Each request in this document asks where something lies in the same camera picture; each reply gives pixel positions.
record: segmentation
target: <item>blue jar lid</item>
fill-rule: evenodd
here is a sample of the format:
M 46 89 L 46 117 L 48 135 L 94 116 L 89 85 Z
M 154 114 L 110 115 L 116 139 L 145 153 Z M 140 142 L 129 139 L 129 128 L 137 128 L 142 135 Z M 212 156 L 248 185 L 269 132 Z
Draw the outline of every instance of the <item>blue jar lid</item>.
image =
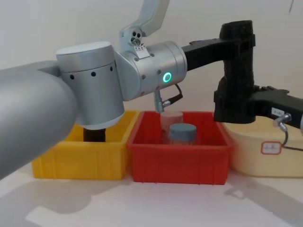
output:
M 192 124 L 172 124 L 169 128 L 169 139 L 181 141 L 181 142 L 191 142 L 195 141 L 197 137 L 197 128 Z

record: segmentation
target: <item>yellow plastic crate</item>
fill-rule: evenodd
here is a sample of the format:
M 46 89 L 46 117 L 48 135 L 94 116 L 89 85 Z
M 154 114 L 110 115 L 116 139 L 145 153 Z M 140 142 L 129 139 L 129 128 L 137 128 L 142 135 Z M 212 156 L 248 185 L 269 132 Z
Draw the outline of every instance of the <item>yellow plastic crate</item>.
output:
M 106 142 L 83 142 L 83 128 L 32 162 L 35 178 L 121 180 L 128 166 L 126 142 L 138 118 L 126 111 L 119 123 L 106 130 Z

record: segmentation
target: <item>cream plastic container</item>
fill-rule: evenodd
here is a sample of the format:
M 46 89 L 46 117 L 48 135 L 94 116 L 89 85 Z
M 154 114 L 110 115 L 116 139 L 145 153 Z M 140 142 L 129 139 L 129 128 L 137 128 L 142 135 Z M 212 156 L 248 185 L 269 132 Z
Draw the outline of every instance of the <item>cream plastic container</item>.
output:
M 257 117 L 251 124 L 224 124 L 235 142 L 231 167 L 253 176 L 303 177 L 303 151 L 281 148 L 285 134 L 273 120 Z M 289 147 L 303 148 L 299 129 L 287 126 Z

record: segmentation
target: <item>red plastic crate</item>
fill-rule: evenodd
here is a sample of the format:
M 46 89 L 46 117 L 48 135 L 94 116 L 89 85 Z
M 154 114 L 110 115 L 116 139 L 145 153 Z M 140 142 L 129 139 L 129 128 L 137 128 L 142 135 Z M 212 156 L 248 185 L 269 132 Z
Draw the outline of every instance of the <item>red plastic crate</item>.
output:
M 225 184 L 233 142 L 212 112 L 183 112 L 196 145 L 161 144 L 160 114 L 141 112 L 128 139 L 135 182 Z

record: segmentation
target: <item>white wall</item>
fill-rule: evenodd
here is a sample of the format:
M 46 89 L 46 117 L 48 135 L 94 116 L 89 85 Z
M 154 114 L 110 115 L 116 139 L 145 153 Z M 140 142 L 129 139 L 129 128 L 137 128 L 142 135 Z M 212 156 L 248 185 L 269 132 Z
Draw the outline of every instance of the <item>white wall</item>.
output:
M 119 49 L 118 32 L 134 21 L 143 0 L 0 0 L 0 69 L 55 59 L 55 51 L 107 40 Z M 179 45 L 217 38 L 223 23 L 251 19 L 257 36 L 255 82 L 291 90 L 303 98 L 303 1 L 171 0 L 161 30 L 146 44 L 173 40 Z M 184 98 L 171 110 L 213 110 L 213 91 L 223 75 L 217 62 L 189 72 L 180 84 Z M 163 98 L 174 88 L 162 91 Z M 125 104 L 154 109 L 151 95 Z

